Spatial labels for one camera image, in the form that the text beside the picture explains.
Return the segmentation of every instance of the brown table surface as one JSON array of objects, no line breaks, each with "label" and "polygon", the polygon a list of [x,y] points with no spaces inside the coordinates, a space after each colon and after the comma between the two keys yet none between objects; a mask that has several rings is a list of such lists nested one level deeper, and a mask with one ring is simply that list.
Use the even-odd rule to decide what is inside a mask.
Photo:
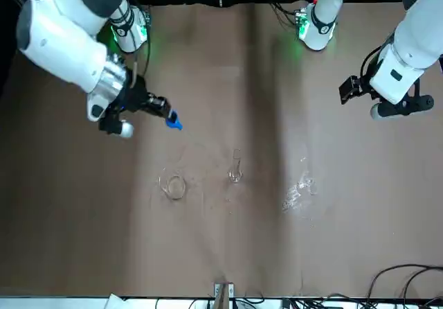
[{"label": "brown table surface", "polygon": [[[237,296],[357,297],[385,267],[443,264],[440,70],[422,79],[427,114],[376,122],[369,96],[338,96],[403,14],[345,5],[314,53],[268,6],[155,8],[147,86],[184,130],[135,114],[131,140],[99,132],[80,89],[17,56],[0,102],[0,293],[204,297],[230,281]],[[160,191],[165,167],[184,174],[184,200]],[[317,194],[284,213],[305,171]],[[374,295],[398,296],[411,272]],[[442,282],[422,275],[409,295]]]}]

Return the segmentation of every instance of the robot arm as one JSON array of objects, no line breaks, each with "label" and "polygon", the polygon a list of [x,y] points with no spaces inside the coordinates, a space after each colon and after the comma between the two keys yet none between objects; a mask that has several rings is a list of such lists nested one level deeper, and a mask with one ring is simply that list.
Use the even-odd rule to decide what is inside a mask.
[{"label": "robot arm", "polygon": [[[423,112],[433,107],[419,95],[419,78],[443,54],[443,0],[403,0],[403,21],[371,61],[365,75],[350,77],[341,87],[342,104],[363,94],[380,99],[371,110],[375,119]],[[408,90],[415,86],[415,95]]]},{"label": "robot arm", "polygon": [[141,45],[127,0],[28,0],[17,23],[17,44],[36,65],[87,93],[88,119],[100,121],[101,130],[130,137],[133,127],[119,119],[124,110],[143,110],[178,125],[168,100],[146,91],[144,79],[95,40],[109,17],[125,31],[122,41]]},{"label": "robot arm", "polygon": [[299,38],[314,51],[321,51],[331,40],[344,0],[317,0],[304,10],[305,19]]}]

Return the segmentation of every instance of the blue object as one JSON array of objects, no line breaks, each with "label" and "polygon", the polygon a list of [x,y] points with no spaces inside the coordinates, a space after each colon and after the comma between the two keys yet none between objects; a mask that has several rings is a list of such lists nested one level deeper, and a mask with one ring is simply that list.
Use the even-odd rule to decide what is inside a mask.
[{"label": "blue object", "polygon": [[183,126],[182,126],[182,124],[180,123],[179,115],[177,115],[177,112],[176,112],[175,110],[172,111],[172,115],[171,115],[171,117],[172,117],[172,118],[175,118],[175,122],[172,122],[172,121],[170,121],[169,119],[166,119],[166,120],[165,120],[166,125],[167,125],[168,127],[171,127],[172,129],[182,130],[182,129],[183,129]]}]

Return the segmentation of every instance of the green led light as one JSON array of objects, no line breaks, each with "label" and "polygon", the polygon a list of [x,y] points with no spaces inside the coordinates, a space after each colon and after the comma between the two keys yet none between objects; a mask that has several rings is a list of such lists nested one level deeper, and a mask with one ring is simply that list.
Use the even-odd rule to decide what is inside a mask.
[{"label": "green led light", "polygon": [[301,23],[300,28],[298,29],[298,38],[300,40],[304,40],[306,38],[307,30],[309,29],[310,23],[305,20]]},{"label": "green led light", "polygon": [[112,26],[111,26],[111,31],[112,31],[112,34],[114,35],[114,41],[115,41],[115,42],[118,42],[118,41],[117,41],[117,35],[116,35],[116,32],[114,31],[114,29],[112,28]]}]

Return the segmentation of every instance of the clear glass cup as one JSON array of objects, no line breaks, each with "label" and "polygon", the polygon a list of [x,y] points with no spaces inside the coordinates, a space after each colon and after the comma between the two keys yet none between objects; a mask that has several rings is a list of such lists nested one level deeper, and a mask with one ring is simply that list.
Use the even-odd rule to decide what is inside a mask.
[{"label": "clear glass cup", "polygon": [[159,186],[171,200],[180,200],[186,192],[185,179],[178,170],[164,168],[159,176]]},{"label": "clear glass cup", "polygon": [[238,183],[243,176],[240,170],[240,161],[242,160],[242,151],[235,149],[233,153],[232,165],[228,171],[228,177],[233,183]]}]

